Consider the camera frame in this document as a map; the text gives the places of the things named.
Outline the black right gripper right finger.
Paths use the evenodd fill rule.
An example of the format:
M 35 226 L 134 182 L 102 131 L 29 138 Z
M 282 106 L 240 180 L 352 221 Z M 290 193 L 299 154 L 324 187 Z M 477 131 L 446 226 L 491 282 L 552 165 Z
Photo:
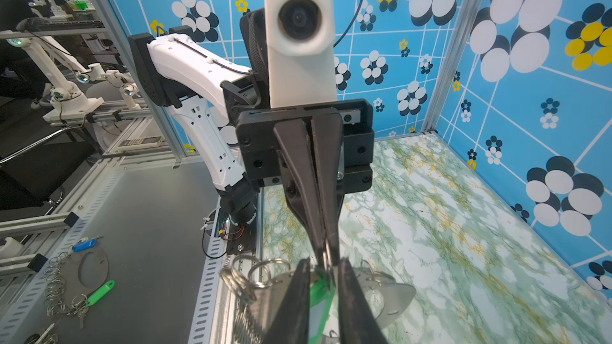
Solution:
M 339 261 L 339 338 L 342 344 L 387 343 L 347 258 Z

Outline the green key tag with key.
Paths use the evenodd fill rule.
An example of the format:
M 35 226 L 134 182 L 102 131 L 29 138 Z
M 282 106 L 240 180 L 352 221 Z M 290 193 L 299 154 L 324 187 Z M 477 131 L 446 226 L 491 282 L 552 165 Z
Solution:
M 326 279 L 317 280 L 310 289 L 309 341 L 320 343 L 334 299 L 335 288 Z

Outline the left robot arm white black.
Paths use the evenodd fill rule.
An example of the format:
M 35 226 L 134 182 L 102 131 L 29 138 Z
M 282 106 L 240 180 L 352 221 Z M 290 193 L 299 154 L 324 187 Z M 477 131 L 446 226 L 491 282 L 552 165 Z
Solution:
M 132 35 L 146 94 L 171 111 L 207 164 L 222 210 L 250 224 L 262 187 L 282 184 L 321 267 L 339 263 L 339 216 L 346 194 L 372 182 L 373 107 L 364 99 L 273 108 L 265 15 L 240 21 L 250 67 L 202 48 L 191 28 Z

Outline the steel key organizer plate with rings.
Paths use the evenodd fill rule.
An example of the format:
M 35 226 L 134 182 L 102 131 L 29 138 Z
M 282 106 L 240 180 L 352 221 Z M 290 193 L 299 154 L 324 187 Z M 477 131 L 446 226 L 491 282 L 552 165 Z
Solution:
M 235 342 L 384 343 L 383 328 L 408 308 L 413 286 L 348 259 L 325 269 L 302 259 L 238 255 L 220 277 L 236 295 Z

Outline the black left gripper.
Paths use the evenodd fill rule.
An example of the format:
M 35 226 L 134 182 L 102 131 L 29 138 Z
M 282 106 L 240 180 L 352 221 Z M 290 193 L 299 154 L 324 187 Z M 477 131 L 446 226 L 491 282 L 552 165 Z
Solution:
M 371 188 L 373 118 L 372 105 L 357 99 L 244 111 L 237 120 L 247 178 L 264 187 L 282 177 L 319 263 L 339 262 L 338 186 L 345 194 Z

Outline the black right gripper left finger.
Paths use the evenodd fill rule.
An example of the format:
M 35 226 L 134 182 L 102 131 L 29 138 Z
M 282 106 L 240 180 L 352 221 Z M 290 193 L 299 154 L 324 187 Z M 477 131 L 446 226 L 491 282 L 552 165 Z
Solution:
M 310 259 L 300 260 L 262 343 L 309 342 L 310 273 Z

